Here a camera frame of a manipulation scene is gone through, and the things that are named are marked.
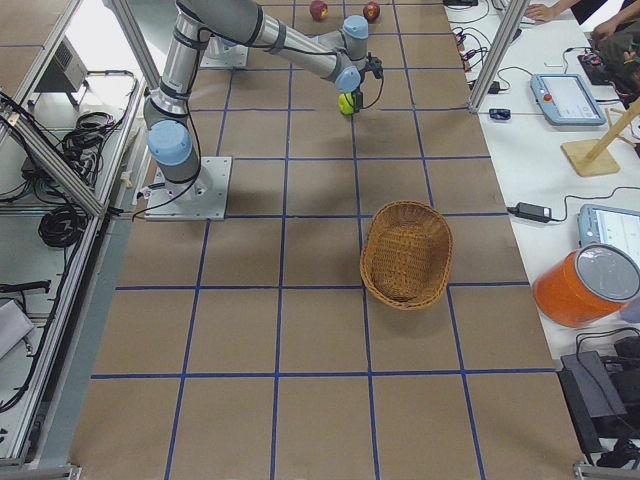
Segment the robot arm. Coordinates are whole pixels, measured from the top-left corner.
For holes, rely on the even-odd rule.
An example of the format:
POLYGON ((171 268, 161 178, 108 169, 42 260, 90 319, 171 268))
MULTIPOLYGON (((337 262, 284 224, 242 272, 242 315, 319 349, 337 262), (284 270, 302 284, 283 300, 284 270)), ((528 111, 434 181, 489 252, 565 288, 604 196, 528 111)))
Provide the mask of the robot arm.
POLYGON ((308 37, 254 1, 178 1, 176 8, 164 72, 144 106, 148 147, 170 184, 190 184, 200 176, 187 127, 200 68, 243 67, 253 48, 333 83, 344 94, 355 92, 364 79, 369 27, 361 15, 347 17, 337 31, 308 37))

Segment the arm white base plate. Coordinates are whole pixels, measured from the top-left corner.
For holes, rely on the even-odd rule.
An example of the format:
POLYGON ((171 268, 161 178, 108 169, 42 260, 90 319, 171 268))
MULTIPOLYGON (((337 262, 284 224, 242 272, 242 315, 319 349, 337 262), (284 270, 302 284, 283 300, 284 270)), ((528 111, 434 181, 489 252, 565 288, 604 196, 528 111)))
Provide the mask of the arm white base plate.
POLYGON ((181 188, 171 183, 166 185, 164 175, 157 167, 154 182, 161 186, 149 192, 143 218, 148 221, 223 221, 231 170, 231 157, 203 157, 198 179, 188 192, 175 200, 188 184, 181 188))
POLYGON ((244 69, 247 59, 247 47, 212 36, 200 61, 200 67, 213 70, 244 69))

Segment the person hand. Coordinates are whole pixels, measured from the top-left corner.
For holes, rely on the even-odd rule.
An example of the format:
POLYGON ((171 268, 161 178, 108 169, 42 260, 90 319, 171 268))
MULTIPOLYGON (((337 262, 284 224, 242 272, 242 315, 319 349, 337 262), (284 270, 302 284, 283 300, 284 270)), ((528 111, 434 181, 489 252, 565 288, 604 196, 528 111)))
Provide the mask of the person hand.
POLYGON ((530 4, 526 8, 524 16, 534 22, 548 22, 559 16, 564 10, 565 7, 559 3, 551 6, 536 3, 530 4))

